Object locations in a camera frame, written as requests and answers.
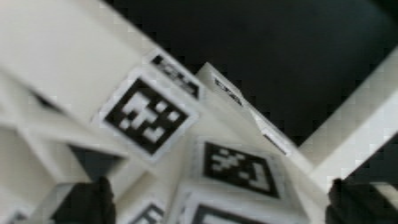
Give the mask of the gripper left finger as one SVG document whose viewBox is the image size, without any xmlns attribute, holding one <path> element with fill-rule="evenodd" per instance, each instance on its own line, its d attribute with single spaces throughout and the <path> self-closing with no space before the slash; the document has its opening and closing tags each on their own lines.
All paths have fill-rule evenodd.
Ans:
<svg viewBox="0 0 398 224">
<path fill-rule="evenodd" d="M 107 177 L 78 183 L 52 215 L 53 224 L 116 224 L 112 185 Z"/>
</svg>

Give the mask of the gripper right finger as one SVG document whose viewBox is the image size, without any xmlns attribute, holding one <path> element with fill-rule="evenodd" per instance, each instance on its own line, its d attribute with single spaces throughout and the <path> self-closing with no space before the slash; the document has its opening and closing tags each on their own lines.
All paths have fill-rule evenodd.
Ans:
<svg viewBox="0 0 398 224">
<path fill-rule="evenodd" d="M 398 185 L 334 180 L 325 224 L 398 224 Z"/>
</svg>

